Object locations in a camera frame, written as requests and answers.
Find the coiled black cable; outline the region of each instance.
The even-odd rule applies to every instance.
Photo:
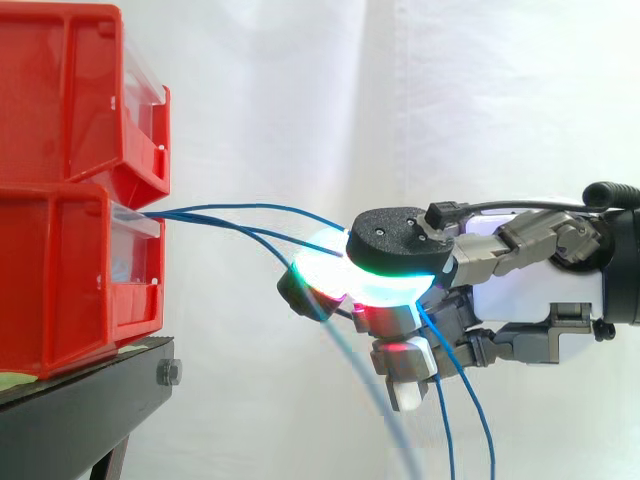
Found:
[[[640,208],[640,190],[630,185],[613,182],[596,182],[582,193],[582,201],[589,207]]]

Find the green led light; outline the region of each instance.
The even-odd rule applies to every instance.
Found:
[[[413,305],[433,283],[433,275],[387,277],[354,265],[345,253],[348,232],[327,228],[309,239],[310,243],[344,253],[333,257],[310,249],[294,259],[298,273],[308,285],[332,298],[348,294],[354,302],[371,307]]]

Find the black cable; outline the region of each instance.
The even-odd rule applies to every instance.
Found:
[[[562,210],[565,212],[576,213],[604,213],[609,207],[589,207],[585,205],[574,205],[571,203],[539,202],[536,200],[504,200],[500,202],[463,205],[462,208],[467,214],[470,214],[484,212],[487,210],[502,210],[509,208],[536,208],[540,210]]]

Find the robotic hand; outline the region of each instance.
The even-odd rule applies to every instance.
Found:
[[[566,339],[612,340],[615,324],[640,324],[640,190],[595,183],[583,200],[364,212],[350,232],[312,238],[345,256],[301,252],[278,290],[318,321],[348,295],[355,328],[375,338],[371,358],[392,407],[411,410],[436,373],[457,373],[416,303],[463,367],[557,364],[576,343]],[[483,322],[504,325],[494,332]]]

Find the black fingertip cap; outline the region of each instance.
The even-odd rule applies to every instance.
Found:
[[[292,268],[278,280],[277,288],[291,310],[316,322],[326,321],[344,300],[344,297],[331,298],[312,288]]]
[[[425,211],[414,207],[380,208],[358,215],[346,252],[358,267],[376,275],[437,275],[453,250],[453,238],[428,238],[418,225]]]

